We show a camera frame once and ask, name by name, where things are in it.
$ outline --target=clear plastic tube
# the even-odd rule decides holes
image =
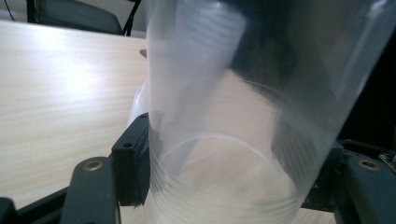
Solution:
[[[390,36],[395,3],[151,6],[149,223],[290,223]]]

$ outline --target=light wood tabletop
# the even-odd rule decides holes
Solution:
[[[0,196],[21,208],[108,156],[147,75],[146,40],[0,21]],[[144,209],[121,209],[146,223]],[[301,209],[294,223],[335,223]]]

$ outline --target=black chair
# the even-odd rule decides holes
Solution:
[[[123,29],[117,17],[101,8],[75,0],[26,0],[28,22],[113,35],[131,35],[134,14],[141,0],[134,2]]]

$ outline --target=wooden table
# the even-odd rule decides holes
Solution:
[[[0,196],[21,208],[110,153],[146,77],[146,41],[9,21],[0,31]],[[142,207],[121,215],[146,223]],[[302,209],[295,223],[334,221]]]

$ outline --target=screw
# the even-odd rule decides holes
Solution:
[[[89,161],[89,162],[85,163],[84,170],[85,171],[94,171],[94,170],[101,168],[102,166],[103,166],[102,161]]]
[[[359,165],[367,170],[379,171],[381,166],[374,161],[359,160]]]

